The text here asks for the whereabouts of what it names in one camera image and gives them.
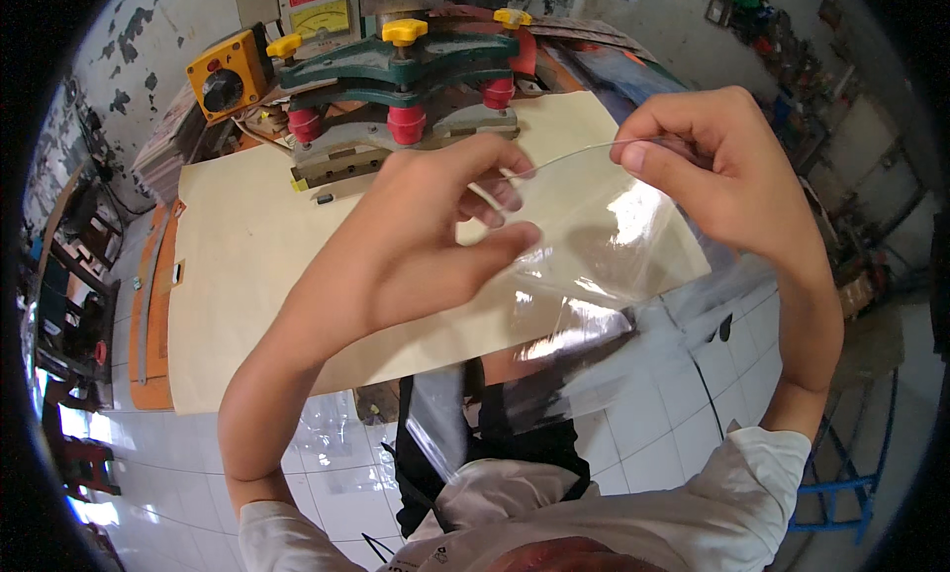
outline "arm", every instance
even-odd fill
[[[612,159],[674,198],[711,238],[775,268],[783,369],[761,425],[814,439],[844,324],[825,246],[785,152],[742,88],[652,96],[617,140],[670,134],[695,142],[711,169],[648,142],[616,145]]]
[[[280,458],[327,359],[375,331],[464,304],[538,241],[538,228],[522,222],[495,229],[473,246],[455,242],[456,222],[504,224],[468,188],[498,177],[500,167],[517,173],[531,162],[495,135],[438,151],[400,151],[383,163],[224,393],[218,438],[238,518],[251,502],[293,505]],[[486,190],[509,210],[521,205],[505,181]]]

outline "red rubber cylinder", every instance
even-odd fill
[[[426,128],[426,114],[421,104],[408,108],[390,106],[386,126],[399,145],[419,143],[422,140],[422,131]]]
[[[481,103],[494,110],[504,110],[515,95],[515,79],[489,79],[481,85]]]
[[[316,108],[290,110],[287,116],[290,119],[287,128],[299,142],[307,143],[320,136],[320,114]]]

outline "stack of paper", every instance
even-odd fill
[[[142,184],[166,205],[178,197],[182,166],[191,159],[204,126],[195,92],[186,83],[132,164]]]

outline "yellow control box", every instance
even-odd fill
[[[185,69],[204,117],[213,122],[263,98],[274,80],[264,27],[214,43]]]

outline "green metal press plate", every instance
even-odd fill
[[[408,108],[421,103],[433,93],[458,84],[473,88],[488,79],[511,77],[507,61],[485,59],[473,61],[453,71],[427,75],[412,85],[410,90],[399,91],[395,84],[365,78],[342,78],[332,86],[306,91],[291,98],[291,110],[319,106],[324,103],[361,100],[382,103],[397,108]]]
[[[437,32],[422,36],[409,47],[409,58],[397,59],[392,44],[370,36],[281,70],[280,87],[291,90],[315,81],[334,78],[372,79],[407,86],[419,82],[429,74],[463,67],[472,61],[504,60],[517,56],[518,51],[518,39],[510,36],[477,32]]]

